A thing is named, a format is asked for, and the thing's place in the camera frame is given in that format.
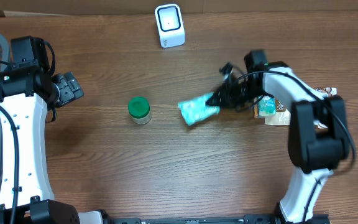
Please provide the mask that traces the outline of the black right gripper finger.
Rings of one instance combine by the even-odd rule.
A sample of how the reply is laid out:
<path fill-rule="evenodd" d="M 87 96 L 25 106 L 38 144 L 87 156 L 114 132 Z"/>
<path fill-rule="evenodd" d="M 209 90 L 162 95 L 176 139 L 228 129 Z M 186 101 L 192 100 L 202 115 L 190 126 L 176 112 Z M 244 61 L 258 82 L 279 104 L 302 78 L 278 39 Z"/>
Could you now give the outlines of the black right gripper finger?
<path fill-rule="evenodd" d="M 220 106 L 220 98 L 210 98 L 206 101 L 207 106 Z"/>
<path fill-rule="evenodd" d="M 210 100 L 222 100 L 224 96 L 224 89 L 218 88 L 214 91 L 213 95 L 211 96 Z"/>

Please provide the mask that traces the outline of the teal tissue pack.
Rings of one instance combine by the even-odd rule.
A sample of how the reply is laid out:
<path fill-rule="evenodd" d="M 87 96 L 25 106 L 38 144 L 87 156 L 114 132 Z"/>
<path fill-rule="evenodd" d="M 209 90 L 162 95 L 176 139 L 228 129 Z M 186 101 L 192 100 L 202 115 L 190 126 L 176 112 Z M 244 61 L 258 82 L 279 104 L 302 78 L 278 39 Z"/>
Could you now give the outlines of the teal tissue pack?
<path fill-rule="evenodd" d="M 210 92 L 178 103 L 178 109 L 181 111 L 181 115 L 188 126 L 204 121 L 220 112 L 219 106 L 208 106 L 206 104 L 212 96 L 213 92 Z"/>

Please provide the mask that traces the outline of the beige plastic pouch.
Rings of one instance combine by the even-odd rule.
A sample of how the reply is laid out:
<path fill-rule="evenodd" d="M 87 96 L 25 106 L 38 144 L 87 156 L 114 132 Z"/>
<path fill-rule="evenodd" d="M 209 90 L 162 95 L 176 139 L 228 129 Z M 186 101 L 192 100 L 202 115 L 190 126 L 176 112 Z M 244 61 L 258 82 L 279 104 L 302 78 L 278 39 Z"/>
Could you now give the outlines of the beige plastic pouch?
<path fill-rule="evenodd" d="M 337 95 L 337 88 L 335 87 L 317 88 L 316 91 L 322 93 L 324 97 Z M 275 106 L 275 114 L 265 117 L 265 124 L 271 126 L 289 126 L 290 112 L 278 100 L 275 100 Z"/>

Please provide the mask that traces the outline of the blue Kleenex tissue pack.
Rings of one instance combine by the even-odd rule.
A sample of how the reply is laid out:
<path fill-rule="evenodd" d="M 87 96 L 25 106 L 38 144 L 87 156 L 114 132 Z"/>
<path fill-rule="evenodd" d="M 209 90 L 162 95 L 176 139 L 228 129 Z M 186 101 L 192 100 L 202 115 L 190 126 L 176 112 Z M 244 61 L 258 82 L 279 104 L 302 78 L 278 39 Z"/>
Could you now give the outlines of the blue Kleenex tissue pack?
<path fill-rule="evenodd" d="M 258 102 L 258 116 L 267 117 L 276 114 L 275 99 L 269 96 L 264 96 Z"/>

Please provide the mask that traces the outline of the green lid jar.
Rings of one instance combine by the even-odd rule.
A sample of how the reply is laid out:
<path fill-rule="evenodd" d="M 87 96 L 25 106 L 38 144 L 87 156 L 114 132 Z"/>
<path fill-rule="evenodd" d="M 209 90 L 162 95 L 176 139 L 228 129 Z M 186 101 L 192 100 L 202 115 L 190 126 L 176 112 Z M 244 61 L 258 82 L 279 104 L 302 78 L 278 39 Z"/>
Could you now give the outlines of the green lid jar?
<path fill-rule="evenodd" d="M 144 97 L 133 97 L 128 103 L 127 109 L 131 118 L 137 124 L 147 124 L 152 118 L 150 104 Z"/>

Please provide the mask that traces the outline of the orange white tissue pack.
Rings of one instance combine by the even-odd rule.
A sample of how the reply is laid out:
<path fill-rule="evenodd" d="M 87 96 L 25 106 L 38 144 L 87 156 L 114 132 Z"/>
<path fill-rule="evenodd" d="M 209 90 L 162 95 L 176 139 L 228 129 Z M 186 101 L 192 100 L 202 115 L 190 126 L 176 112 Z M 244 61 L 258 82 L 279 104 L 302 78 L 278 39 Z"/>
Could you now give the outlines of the orange white tissue pack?
<path fill-rule="evenodd" d="M 259 117 L 259 98 L 256 98 L 256 99 L 254 100 L 254 103 L 255 103 L 254 108 L 253 108 L 253 110 L 254 110 L 254 117 L 255 117 L 255 118 L 258 118 L 258 117 Z"/>

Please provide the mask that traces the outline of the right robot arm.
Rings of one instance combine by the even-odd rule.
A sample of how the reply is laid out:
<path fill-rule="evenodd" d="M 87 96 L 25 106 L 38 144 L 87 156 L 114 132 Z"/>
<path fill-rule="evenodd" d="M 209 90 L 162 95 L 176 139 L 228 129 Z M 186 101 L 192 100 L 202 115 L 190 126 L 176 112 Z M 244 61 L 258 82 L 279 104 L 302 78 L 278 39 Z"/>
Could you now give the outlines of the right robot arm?
<path fill-rule="evenodd" d="M 271 214 L 250 214 L 244 223 L 329 223 L 315 215 L 314 205 L 341 161 L 355 156 L 340 96 L 326 96 L 309 87 L 283 61 L 270 62 L 263 50 L 244 57 L 245 71 L 227 63 L 219 72 L 223 84 L 206 101 L 208 106 L 246 110 L 265 96 L 275 98 L 290 112 L 288 155 L 294 170 L 285 196 Z"/>

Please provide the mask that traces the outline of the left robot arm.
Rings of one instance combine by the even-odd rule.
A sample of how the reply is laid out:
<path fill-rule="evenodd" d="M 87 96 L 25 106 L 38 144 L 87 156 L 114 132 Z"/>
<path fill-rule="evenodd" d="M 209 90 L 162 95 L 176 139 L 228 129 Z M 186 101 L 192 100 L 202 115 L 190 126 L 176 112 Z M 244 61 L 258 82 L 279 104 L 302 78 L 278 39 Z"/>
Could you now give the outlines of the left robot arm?
<path fill-rule="evenodd" d="M 74 74 L 55 73 L 52 46 L 38 37 L 11 40 L 13 62 L 0 72 L 2 186 L 0 223 L 110 223 L 104 210 L 77 212 L 58 202 L 45 155 L 47 113 L 81 98 Z"/>

